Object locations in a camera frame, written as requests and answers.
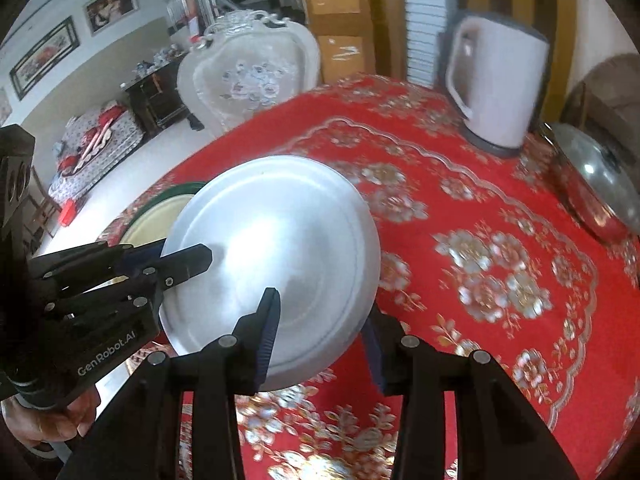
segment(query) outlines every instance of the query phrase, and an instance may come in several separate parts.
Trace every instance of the red tablecloth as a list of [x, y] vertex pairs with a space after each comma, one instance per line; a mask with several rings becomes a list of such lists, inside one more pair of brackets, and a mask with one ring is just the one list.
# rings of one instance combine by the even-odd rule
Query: red tablecloth
[[[276, 153], [324, 162], [376, 219], [381, 309], [436, 348], [496, 356], [592, 479], [640, 412], [636, 249], [606, 250], [578, 227], [545, 189], [534, 143], [519, 160], [500, 160], [466, 143], [457, 123], [442, 95], [410, 84], [358, 76], [319, 88], [193, 155], [103, 238], [117, 242], [172, 185]], [[238, 397], [237, 407], [251, 480], [390, 474], [400, 403], [377, 393], [359, 340], [317, 377]], [[456, 478], [450, 404], [447, 415], [447, 477]]]

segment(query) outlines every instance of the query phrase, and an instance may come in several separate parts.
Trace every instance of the human hand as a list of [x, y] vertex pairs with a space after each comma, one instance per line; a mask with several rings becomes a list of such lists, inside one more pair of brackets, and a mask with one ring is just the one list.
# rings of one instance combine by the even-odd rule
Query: human hand
[[63, 442], [72, 439], [77, 433], [85, 436], [94, 423], [95, 410], [100, 406], [100, 394], [92, 386], [65, 411], [41, 412], [25, 408], [15, 397], [2, 401], [2, 416], [12, 435], [25, 446], [37, 446], [43, 440]]

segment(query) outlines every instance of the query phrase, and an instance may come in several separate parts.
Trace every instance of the white floor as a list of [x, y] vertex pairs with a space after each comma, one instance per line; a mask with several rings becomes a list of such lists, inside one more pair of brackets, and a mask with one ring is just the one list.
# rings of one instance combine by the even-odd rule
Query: white floor
[[172, 124], [140, 146], [88, 193], [68, 227], [43, 241], [38, 255], [95, 242], [116, 217], [156, 180], [215, 139], [206, 129], [191, 130], [186, 120]]

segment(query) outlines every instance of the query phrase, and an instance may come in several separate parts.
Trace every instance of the dark wooden cabinet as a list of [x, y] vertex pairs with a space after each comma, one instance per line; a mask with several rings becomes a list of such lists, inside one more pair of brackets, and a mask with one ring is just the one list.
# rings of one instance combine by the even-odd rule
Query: dark wooden cabinet
[[189, 114], [176, 88], [182, 58], [173, 60], [125, 88], [133, 111], [152, 136]]

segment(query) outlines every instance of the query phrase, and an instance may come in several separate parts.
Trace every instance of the painting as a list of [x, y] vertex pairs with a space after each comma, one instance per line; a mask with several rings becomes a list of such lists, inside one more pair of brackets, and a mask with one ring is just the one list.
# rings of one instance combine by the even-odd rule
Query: painting
[[49, 70], [79, 45], [74, 22], [69, 16], [51, 29], [9, 72], [18, 99], [22, 100]]
[[4, 87], [0, 88], [0, 126], [2, 126], [13, 112]]
[[92, 0], [84, 6], [84, 13], [93, 35], [137, 9], [136, 0]]

